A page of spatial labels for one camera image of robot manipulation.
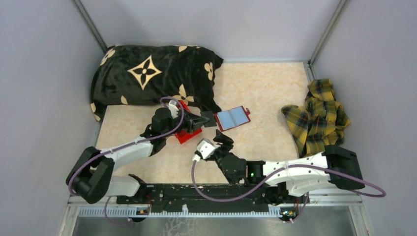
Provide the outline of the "red plastic bin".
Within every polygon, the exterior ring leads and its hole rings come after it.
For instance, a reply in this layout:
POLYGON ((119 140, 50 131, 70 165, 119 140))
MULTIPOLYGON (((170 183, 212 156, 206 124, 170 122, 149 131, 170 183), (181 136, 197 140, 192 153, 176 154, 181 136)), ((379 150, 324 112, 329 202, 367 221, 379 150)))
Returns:
POLYGON ((178 122, 181 115, 184 115, 184 117, 180 127, 175 131, 175 137, 180 144, 184 144, 189 139, 202 132, 201 127, 206 120, 199 115, 191 113, 187 105, 181 100, 179 100, 179 104, 176 105, 176 107, 178 110, 173 113, 174 121, 178 122))

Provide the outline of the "black credit card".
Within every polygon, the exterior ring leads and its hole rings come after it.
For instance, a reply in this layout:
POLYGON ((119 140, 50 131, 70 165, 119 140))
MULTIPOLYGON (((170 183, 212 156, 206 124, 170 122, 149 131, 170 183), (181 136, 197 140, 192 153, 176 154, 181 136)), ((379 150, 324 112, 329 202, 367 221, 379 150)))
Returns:
POLYGON ((207 122, 204 124, 205 128, 217 126, 217 122, 212 111, 201 111, 200 115, 207 119, 207 122))

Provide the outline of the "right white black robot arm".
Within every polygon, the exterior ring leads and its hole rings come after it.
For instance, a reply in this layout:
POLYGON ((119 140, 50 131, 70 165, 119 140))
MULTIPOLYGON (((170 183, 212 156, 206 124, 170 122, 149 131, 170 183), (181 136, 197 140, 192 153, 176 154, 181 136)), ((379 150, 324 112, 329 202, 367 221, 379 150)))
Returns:
POLYGON ((284 203, 319 189, 337 187, 360 190, 365 187, 355 152, 329 145, 325 150, 290 161, 248 161, 234 155, 234 141, 216 131, 213 141, 207 141, 200 151, 205 161, 214 161, 230 184, 279 186, 277 197, 284 203))

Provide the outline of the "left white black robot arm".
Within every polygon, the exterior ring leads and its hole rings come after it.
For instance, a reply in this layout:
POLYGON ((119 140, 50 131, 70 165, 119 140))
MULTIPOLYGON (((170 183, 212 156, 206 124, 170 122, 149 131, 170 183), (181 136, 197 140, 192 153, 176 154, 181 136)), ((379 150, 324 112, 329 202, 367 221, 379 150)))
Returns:
POLYGON ((151 157, 166 145, 169 136, 182 131, 192 134, 210 119, 182 108, 159 108, 144 133, 133 141, 108 149, 86 148, 66 178, 69 191, 95 204, 107 196, 127 196, 140 204, 148 196, 144 182, 135 175, 113 176, 113 172, 135 160, 151 157))

